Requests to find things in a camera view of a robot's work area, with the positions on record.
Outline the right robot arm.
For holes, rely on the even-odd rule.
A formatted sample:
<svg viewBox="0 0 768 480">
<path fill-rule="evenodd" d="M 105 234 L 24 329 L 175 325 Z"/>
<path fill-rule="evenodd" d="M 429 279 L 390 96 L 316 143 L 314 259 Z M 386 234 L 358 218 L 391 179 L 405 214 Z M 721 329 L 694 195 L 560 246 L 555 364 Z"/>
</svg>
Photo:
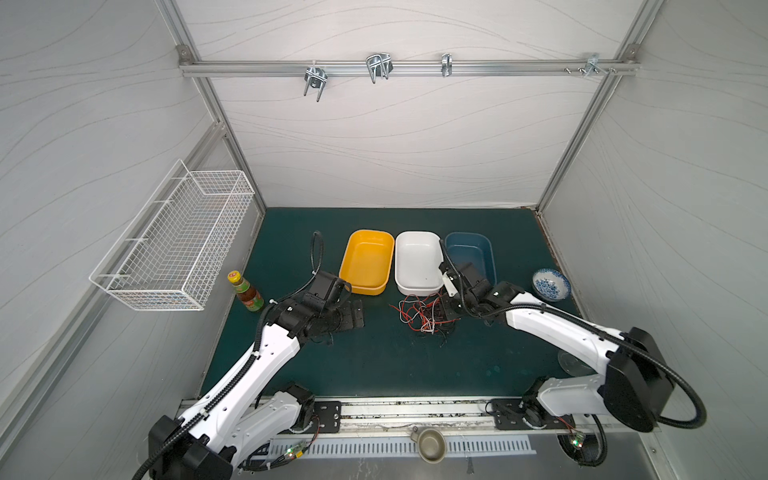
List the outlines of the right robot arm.
<svg viewBox="0 0 768 480">
<path fill-rule="evenodd" d="M 526 332 L 589 368 L 589 374 L 578 377 L 537 379 L 517 408 L 530 427 L 541 429 L 551 418 L 579 414 L 609 415 L 638 432 L 659 424 L 679 429 L 705 425 L 703 400 L 667 365 L 648 332 L 603 327 L 509 282 L 491 285 L 470 263 L 456 266 L 445 260 L 439 269 L 450 313 Z"/>
</svg>

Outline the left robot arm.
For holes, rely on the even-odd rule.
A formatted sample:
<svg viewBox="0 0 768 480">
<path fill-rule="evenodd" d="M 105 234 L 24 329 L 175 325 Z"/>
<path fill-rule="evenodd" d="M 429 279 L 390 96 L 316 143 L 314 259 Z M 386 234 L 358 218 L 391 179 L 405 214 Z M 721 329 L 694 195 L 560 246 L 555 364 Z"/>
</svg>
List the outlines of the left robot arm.
<svg viewBox="0 0 768 480">
<path fill-rule="evenodd" d="M 290 384 L 266 405 L 251 404 L 312 338 L 359 327 L 352 286 L 317 270 L 303 287 L 266 304 L 251 346 L 235 365 L 179 417 L 161 417 L 148 434 L 148 457 L 136 479 L 229 479 L 277 434 L 305 429 L 314 395 Z"/>
</svg>

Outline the blue plastic tray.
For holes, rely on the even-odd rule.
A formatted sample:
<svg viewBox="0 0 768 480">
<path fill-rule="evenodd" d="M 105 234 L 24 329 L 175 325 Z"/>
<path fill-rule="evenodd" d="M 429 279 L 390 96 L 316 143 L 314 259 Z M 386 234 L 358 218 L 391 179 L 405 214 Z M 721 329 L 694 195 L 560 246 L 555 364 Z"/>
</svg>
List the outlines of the blue plastic tray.
<svg viewBox="0 0 768 480">
<path fill-rule="evenodd" d="M 445 246 L 457 266 L 472 263 L 492 285 L 497 283 L 492 243 L 486 236 L 472 232 L 452 232 L 445 237 Z"/>
</svg>

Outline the white plastic tray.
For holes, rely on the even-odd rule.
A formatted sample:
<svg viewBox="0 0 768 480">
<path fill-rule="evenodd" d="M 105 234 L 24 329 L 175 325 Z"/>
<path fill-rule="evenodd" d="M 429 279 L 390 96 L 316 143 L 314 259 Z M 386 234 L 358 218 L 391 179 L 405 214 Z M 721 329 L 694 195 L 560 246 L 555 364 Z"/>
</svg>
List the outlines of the white plastic tray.
<svg viewBox="0 0 768 480">
<path fill-rule="evenodd" d="M 443 287 L 440 237 L 428 231 L 405 231 L 395 239 L 395 282 L 405 296 L 428 297 Z"/>
</svg>

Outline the yellow plastic tray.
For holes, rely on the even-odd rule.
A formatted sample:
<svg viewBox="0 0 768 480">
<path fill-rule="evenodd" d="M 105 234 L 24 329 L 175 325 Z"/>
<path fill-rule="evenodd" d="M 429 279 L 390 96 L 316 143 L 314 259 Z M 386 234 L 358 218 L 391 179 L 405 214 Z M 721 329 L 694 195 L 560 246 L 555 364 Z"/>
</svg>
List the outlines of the yellow plastic tray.
<svg viewBox="0 0 768 480">
<path fill-rule="evenodd" d="M 395 239 L 385 231 L 357 230 L 347 242 L 339 276 L 351 285 L 352 293 L 378 296 L 387 287 Z"/>
</svg>

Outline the sauce bottle yellow cap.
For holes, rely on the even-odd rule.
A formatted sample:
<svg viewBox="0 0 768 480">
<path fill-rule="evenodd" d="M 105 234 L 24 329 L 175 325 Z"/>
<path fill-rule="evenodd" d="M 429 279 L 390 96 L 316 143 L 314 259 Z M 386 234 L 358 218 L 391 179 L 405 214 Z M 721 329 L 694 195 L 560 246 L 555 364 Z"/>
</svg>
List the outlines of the sauce bottle yellow cap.
<svg viewBox="0 0 768 480">
<path fill-rule="evenodd" d="M 248 311 L 258 312 L 264 306 L 264 300 L 258 290 L 246 280 L 240 271 L 233 270 L 227 275 L 237 298 Z"/>
</svg>

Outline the blue white ceramic bowl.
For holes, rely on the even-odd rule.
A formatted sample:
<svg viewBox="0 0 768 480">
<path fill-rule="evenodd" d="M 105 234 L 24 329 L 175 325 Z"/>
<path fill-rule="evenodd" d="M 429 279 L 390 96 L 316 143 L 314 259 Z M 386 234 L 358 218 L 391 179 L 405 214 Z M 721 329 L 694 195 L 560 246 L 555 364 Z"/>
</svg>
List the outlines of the blue white ceramic bowl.
<svg viewBox="0 0 768 480">
<path fill-rule="evenodd" d="M 550 268 L 537 270 L 532 276 L 532 286 L 539 297 L 548 302 L 560 302 L 571 296 L 572 287 L 565 275 Z"/>
</svg>

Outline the green lid glass jar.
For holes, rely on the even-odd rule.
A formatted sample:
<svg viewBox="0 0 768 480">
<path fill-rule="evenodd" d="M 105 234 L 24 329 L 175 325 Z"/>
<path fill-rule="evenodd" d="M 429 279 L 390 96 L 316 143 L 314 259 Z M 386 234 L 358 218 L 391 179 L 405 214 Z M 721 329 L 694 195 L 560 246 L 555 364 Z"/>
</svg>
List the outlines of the green lid glass jar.
<svg viewBox="0 0 768 480">
<path fill-rule="evenodd" d="M 571 377 L 583 377 L 595 374 L 594 370 L 589 365 L 566 351 L 559 351 L 557 360 L 562 370 Z"/>
</svg>

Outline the olive green cup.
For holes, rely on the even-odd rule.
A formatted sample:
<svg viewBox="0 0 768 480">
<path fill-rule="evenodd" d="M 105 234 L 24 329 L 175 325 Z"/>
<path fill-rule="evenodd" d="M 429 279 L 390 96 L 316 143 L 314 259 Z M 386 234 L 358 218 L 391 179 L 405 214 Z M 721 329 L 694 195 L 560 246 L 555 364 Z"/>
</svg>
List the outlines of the olive green cup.
<svg viewBox="0 0 768 480">
<path fill-rule="evenodd" d="M 443 434 L 432 427 L 414 427 L 410 434 L 419 457 L 429 464 L 442 462 L 447 454 L 447 443 Z"/>
</svg>

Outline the metal u-bolt clamp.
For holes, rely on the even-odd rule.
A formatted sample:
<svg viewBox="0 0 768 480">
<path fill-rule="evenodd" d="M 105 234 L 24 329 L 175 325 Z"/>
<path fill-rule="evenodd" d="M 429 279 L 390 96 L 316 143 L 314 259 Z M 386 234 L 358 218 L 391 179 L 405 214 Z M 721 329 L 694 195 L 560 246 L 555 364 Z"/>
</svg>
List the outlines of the metal u-bolt clamp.
<svg viewBox="0 0 768 480">
<path fill-rule="evenodd" d="M 327 85 L 328 75 L 326 71 L 318 66 L 310 66 L 306 69 L 304 75 L 303 95 L 307 96 L 310 90 L 316 91 L 316 101 L 319 102 Z"/>
<path fill-rule="evenodd" d="M 372 54 L 365 60 L 365 65 L 373 84 L 379 78 L 388 80 L 393 70 L 392 57 L 389 53 Z"/>
</svg>

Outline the middle metal u-bolt clamp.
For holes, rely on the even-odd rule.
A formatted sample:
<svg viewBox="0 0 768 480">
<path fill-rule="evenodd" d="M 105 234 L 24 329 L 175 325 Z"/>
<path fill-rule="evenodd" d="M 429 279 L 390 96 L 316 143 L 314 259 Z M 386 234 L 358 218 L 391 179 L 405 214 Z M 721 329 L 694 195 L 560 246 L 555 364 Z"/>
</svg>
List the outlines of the middle metal u-bolt clamp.
<svg viewBox="0 0 768 480">
<path fill-rule="evenodd" d="M 365 60 L 365 65 L 373 84 L 379 78 L 388 80 L 393 70 L 392 57 L 389 53 L 372 54 Z"/>
</svg>

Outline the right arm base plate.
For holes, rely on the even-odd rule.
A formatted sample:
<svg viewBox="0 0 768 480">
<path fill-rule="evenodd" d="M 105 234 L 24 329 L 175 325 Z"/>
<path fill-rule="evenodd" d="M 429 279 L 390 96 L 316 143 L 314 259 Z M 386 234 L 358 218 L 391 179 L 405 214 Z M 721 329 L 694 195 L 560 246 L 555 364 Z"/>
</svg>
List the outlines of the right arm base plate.
<svg viewBox="0 0 768 480">
<path fill-rule="evenodd" d="M 493 419 L 498 430 L 562 430 L 571 431 L 575 422 L 570 415 L 551 415 L 535 400 L 521 397 L 494 398 L 485 404 L 484 411 Z"/>
</svg>

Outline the small metal bracket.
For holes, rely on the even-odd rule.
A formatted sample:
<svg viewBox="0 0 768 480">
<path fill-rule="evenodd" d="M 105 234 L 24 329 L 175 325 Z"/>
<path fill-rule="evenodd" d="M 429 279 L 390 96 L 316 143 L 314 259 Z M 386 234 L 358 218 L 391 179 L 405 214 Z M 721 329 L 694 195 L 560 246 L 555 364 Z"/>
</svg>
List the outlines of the small metal bracket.
<svg viewBox="0 0 768 480">
<path fill-rule="evenodd" d="M 453 71 L 453 57 L 450 53 L 445 53 L 441 57 L 441 75 L 443 78 L 448 78 L 452 75 Z"/>
</svg>

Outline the right metal hook bracket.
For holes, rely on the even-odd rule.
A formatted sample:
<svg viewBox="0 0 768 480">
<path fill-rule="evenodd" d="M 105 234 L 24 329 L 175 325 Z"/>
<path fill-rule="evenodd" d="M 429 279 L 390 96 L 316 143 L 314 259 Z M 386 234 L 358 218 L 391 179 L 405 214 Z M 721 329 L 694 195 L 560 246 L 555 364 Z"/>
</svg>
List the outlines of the right metal hook bracket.
<svg viewBox="0 0 768 480">
<path fill-rule="evenodd" d="M 598 54 L 593 54 L 585 60 L 583 66 L 576 69 L 564 68 L 564 72 L 570 76 L 580 76 L 587 78 L 590 76 L 611 76 L 616 75 L 617 70 L 611 66 L 605 66 L 601 63 Z"/>
</svg>

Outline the horizontal metal rail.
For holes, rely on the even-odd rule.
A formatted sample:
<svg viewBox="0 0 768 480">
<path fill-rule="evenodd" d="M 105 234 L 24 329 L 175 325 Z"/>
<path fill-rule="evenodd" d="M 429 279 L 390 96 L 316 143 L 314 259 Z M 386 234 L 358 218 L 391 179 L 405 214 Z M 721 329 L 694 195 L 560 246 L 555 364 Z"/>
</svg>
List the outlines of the horizontal metal rail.
<svg viewBox="0 0 768 480">
<path fill-rule="evenodd" d="M 575 60 L 460 60 L 453 57 L 453 77 L 501 77 L 501 76 L 570 76 L 568 67 L 576 69 L 586 59 Z M 633 61 L 600 59 L 605 66 L 614 67 L 616 75 L 634 75 L 641 64 Z M 431 60 L 392 60 L 394 77 L 438 77 L 441 75 L 441 58 Z M 199 61 L 182 65 L 185 77 L 199 78 L 287 78 L 302 77 L 310 66 L 324 69 L 329 78 L 367 77 L 364 60 L 315 60 L 315 61 Z"/>
</svg>

